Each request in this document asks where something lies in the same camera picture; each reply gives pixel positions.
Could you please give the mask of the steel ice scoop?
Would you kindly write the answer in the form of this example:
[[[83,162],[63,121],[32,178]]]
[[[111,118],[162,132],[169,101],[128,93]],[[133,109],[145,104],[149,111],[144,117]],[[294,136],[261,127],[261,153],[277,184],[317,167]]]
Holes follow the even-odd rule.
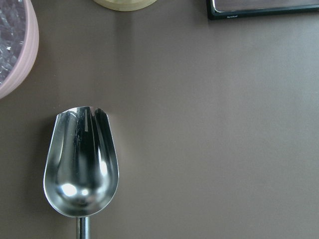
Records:
[[[76,237],[91,238],[90,217],[105,209],[119,184],[119,166],[108,115],[76,107],[56,116],[43,189],[58,213],[76,219]]]

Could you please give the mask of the black digital scale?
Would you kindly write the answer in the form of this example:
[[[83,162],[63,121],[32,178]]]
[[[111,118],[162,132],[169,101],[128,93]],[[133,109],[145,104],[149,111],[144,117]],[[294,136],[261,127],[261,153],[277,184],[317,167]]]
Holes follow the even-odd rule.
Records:
[[[319,10],[317,0],[207,0],[211,20],[312,12]]]

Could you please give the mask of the round wooden stand base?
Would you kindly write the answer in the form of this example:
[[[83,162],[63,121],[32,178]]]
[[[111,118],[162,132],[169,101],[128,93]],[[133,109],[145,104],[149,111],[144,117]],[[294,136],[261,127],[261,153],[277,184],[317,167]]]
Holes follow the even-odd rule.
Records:
[[[94,0],[97,4],[116,11],[135,11],[150,6],[156,0]]]

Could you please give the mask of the pink bowl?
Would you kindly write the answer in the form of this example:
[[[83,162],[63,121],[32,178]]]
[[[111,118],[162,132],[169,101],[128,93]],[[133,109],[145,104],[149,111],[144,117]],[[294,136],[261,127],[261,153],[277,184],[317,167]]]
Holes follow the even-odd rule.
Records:
[[[25,6],[26,25],[23,46],[19,58],[12,71],[0,84],[0,97],[4,98],[15,90],[30,73],[38,53],[39,29],[36,14],[29,0],[23,0]]]

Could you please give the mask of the clear ice cubes pile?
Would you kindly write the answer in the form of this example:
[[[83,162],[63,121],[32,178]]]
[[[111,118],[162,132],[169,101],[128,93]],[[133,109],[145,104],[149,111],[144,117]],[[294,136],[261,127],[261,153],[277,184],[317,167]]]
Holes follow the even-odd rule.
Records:
[[[3,84],[15,66],[25,36],[24,1],[0,2],[0,83]]]

